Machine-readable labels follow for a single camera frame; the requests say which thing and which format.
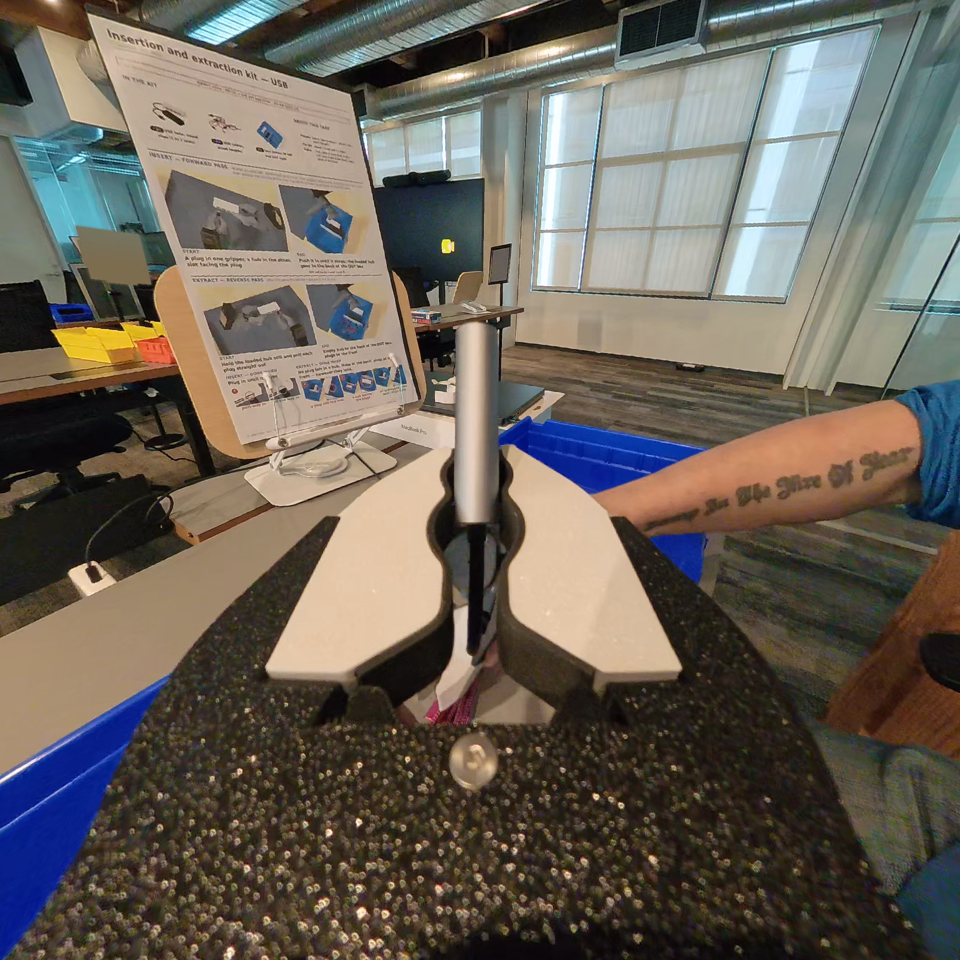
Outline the white laptop box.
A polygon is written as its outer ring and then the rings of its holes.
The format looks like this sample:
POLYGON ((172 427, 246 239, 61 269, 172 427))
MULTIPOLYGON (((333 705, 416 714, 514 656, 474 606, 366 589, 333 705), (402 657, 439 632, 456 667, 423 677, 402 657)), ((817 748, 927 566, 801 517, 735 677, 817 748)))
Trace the white laptop box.
MULTIPOLYGON (((565 394, 558 390, 545 390, 543 396, 518 417, 498 427, 502 433, 522 419, 532 419, 544 423, 551 419, 551 411, 565 394)), ((423 410, 399 419, 378 423, 370 432, 393 441, 406 442, 426 449, 452 449, 455 446, 455 417, 448 414, 434 414, 423 410)))

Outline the black office chair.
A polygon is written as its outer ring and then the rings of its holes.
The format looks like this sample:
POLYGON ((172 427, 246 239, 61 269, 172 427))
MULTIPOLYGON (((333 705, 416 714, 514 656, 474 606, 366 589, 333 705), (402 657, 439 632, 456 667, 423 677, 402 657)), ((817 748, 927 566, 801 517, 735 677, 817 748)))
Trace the black office chair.
MULTIPOLYGON (((1 284, 1 353, 54 347, 54 318, 39 280, 1 284)), ((11 510, 84 494, 120 479, 118 472, 85 475, 81 465, 122 453, 134 435, 119 414, 90 405, 78 394, 10 403, 1 410, 1 492, 41 474, 55 483, 13 501, 11 510)))

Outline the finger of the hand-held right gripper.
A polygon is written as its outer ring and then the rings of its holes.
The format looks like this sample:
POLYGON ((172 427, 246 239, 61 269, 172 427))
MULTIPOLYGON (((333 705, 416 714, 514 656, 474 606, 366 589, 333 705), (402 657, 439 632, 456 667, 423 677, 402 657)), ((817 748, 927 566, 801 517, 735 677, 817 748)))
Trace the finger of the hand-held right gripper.
POLYGON ((486 618, 478 652, 468 651, 469 616, 453 616, 453 645, 447 666, 440 674, 436 687, 439 711, 453 708, 471 689, 484 669, 498 668, 497 627, 495 615, 486 618))

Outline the grey framed screen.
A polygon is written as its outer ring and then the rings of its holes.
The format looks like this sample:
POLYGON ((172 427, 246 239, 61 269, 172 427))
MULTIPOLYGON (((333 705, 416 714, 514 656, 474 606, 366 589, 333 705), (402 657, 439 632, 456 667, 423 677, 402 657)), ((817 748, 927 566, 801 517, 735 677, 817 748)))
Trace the grey framed screen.
POLYGON ((139 321, 147 317, 135 287, 111 286, 92 281, 90 287, 77 284, 76 293, 89 307, 96 321, 139 321))

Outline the black box on table edge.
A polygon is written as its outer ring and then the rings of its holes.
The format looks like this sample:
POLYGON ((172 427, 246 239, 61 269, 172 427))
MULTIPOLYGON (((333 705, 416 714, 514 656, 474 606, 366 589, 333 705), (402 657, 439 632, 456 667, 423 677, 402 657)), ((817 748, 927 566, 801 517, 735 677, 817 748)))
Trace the black box on table edge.
POLYGON ((166 495, 136 475, 3 517, 1 603, 65 581, 87 560, 125 571, 184 552, 170 509, 166 495))

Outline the wooden top desk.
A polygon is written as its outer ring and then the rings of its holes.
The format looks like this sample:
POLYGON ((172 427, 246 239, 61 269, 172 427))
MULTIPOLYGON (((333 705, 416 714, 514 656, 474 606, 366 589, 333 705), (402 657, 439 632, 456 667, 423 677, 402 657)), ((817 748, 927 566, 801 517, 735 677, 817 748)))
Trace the wooden top desk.
POLYGON ((136 391, 142 387, 155 390, 160 402, 174 404, 199 476, 215 476, 207 437, 175 363, 85 361, 68 357, 59 346, 1 354, 3 406, 83 395, 122 412, 146 404, 147 398, 136 391))
POLYGON ((496 330, 498 366, 502 367, 503 332, 511 326, 512 319, 523 312, 517 307, 488 307, 478 302, 462 304, 428 305, 438 309, 442 321, 433 325, 414 323, 414 332, 421 361, 434 370, 436 362, 447 363, 456 352, 455 330, 462 325, 482 321, 496 330))

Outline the printed instruction board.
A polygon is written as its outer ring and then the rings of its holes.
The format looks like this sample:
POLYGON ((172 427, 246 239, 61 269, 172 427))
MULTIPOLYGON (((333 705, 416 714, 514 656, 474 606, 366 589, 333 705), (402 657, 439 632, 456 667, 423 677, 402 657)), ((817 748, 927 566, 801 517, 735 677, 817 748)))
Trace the printed instruction board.
POLYGON ((210 442, 251 459, 416 412, 351 93, 87 19, 174 254, 154 302, 210 442))

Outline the blue plastic bin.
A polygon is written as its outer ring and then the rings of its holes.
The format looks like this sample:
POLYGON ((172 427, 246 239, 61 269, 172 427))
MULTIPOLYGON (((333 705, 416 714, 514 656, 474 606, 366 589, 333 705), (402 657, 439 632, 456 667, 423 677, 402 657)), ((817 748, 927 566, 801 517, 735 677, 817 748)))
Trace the blue plastic bin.
POLYGON ((704 451, 676 441, 642 437, 548 419, 524 417, 499 437, 590 495, 625 485, 704 451))
POLYGON ((1 778, 1 957, 59 886, 163 677, 1 778))

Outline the person's right forearm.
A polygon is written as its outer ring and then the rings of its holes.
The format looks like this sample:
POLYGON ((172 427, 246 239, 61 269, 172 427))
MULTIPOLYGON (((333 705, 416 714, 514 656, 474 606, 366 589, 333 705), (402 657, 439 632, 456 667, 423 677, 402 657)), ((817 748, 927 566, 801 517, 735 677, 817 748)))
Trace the person's right forearm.
POLYGON ((594 494, 647 536, 833 521, 920 496, 916 416, 894 400, 779 424, 594 494))

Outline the large black monitor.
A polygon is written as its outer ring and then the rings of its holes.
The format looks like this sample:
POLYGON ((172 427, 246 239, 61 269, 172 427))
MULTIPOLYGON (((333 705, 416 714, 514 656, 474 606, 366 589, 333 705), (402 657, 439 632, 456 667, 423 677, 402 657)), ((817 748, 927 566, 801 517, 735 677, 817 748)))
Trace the large black monitor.
POLYGON ((374 206, 390 270, 419 270, 427 282, 455 282, 482 271, 483 177, 379 186, 374 206))

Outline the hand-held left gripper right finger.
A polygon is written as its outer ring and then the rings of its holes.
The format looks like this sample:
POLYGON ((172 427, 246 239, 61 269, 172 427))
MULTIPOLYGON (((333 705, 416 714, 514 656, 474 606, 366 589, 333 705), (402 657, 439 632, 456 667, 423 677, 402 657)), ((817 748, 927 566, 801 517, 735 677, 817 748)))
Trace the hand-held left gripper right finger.
POLYGON ((594 498, 502 447, 498 654, 531 692, 603 692, 682 672, 618 530, 594 498))

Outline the grey usb hub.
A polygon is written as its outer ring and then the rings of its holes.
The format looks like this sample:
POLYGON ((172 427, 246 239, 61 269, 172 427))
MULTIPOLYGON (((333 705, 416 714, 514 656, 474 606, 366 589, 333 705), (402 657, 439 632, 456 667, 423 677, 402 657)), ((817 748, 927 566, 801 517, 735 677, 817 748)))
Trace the grey usb hub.
POLYGON ((498 333, 484 320, 456 334, 454 502, 463 525, 494 520, 499 497, 498 333))

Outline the person's jeans leg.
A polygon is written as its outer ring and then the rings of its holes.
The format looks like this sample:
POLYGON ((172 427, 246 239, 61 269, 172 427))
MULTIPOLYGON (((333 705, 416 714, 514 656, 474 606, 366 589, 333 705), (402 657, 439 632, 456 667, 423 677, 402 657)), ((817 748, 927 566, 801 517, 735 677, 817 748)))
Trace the person's jeans leg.
POLYGON ((958 853, 959 764, 823 724, 813 736, 870 865, 896 897, 922 870, 958 853))

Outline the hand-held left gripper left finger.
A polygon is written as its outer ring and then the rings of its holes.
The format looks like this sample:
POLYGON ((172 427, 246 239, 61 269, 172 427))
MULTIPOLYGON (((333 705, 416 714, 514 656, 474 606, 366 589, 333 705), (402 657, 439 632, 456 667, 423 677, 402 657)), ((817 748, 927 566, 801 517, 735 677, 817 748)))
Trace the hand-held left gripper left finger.
POLYGON ((450 595, 427 525, 452 452, 424 453, 341 512, 267 660, 270 679, 353 685, 438 618, 450 595))

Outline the ceiling air vent unit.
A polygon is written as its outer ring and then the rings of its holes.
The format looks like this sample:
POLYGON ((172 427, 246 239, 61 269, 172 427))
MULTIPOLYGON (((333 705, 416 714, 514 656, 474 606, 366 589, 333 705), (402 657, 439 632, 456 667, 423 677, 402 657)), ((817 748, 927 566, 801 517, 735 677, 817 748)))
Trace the ceiling air vent unit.
POLYGON ((699 57, 706 52, 707 1, 651 1, 619 10, 614 70, 699 57))

